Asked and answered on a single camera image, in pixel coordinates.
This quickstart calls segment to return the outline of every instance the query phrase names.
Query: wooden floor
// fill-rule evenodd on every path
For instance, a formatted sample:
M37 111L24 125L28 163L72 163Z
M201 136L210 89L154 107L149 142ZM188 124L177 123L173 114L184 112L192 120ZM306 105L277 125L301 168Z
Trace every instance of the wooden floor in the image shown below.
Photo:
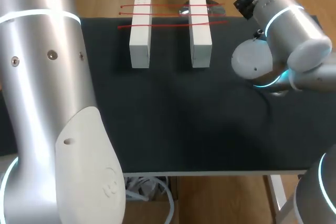
M152 0L156 4L182 4L187 0ZM224 3L228 16L240 16L234 0L215 0ZM297 0L306 10L317 15L325 33L336 43L336 8L334 0ZM118 17L120 5L134 0L76 0L82 17ZM156 7L154 12L176 14L177 8ZM282 176L289 197L297 184L297 176ZM173 223L183 224L270 224L271 211L263 177L181 177L178 181L178 200L175 202ZM124 224L164 223L169 203L130 202Z

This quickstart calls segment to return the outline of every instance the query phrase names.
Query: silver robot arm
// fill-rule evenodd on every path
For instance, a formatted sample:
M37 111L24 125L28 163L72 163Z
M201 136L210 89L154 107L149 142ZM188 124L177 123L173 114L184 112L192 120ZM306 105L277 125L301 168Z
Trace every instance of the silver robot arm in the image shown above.
M336 90L331 41L295 0L237 0L235 6L245 18L253 17L266 36L266 41L248 40L236 48L232 67L239 76L269 92ZM302 224L336 223L335 164L336 145L299 180L276 223L292 223L289 209Z
M0 223L120 224L123 174L74 0L0 0L0 75L18 148L0 187Z
M239 76L270 92L336 90L331 40L303 6L295 0L237 0L235 6L266 37L236 48L232 67Z

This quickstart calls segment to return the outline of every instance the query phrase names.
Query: red string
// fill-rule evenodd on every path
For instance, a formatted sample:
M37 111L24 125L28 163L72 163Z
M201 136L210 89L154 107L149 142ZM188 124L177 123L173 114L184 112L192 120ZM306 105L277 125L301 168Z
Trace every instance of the red string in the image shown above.
M151 16L171 16L171 17L183 17L183 16L209 16L209 17L225 17L225 14L170 14L170 13L119 13L119 15L151 15Z
M168 25L168 24L161 24L161 25L125 25L125 26L118 26L118 29L121 28L129 28L134 26L150 26L150 27L188 27L188 26L201 26L201 25L215 25L215 24L224 24L227 23L226 20L222 21L213 21L213 22L206 22L206 23L198 23L198 24L177 24L177 25Z
M180 6L218 6L224 4L208 4L208 5L180 5L180 4L139 4L139 5L121 5L120 8L129 6L167 6L167 7L180 7Z

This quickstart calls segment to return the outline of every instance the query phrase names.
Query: table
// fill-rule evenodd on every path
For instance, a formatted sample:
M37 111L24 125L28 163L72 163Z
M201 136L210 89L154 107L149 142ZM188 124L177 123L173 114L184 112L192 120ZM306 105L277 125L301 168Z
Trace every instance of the table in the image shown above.
M84 18L97 102L126 174L279 174L308 169L335 143L336 93L275 97L235 75L233 50L259 28L211 27L211 67L192 69L189 30L153 28L149 69L132 69L129 18ZM187 23L154 18L154 24ZM16 153L0 97L0 156Z

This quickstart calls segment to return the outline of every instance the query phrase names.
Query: white block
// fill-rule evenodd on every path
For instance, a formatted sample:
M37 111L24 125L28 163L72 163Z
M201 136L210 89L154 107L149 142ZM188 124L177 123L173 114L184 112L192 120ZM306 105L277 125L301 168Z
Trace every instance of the white block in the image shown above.
M189 0L189 3L190 5L206 5L206 0ZM207 13L207 6L189 6L189 24L208 23L208 16L192 15ZM210 25L190 26L189 31L193 68L208 68L212 52Z
M151 0L135 0L133 13L151 14L152 6L141 4L151 4ZM151 25L151 15L133 15L132 25ZM132 68L149 68L151 51L150 26L134 26L131 28L130 53Z

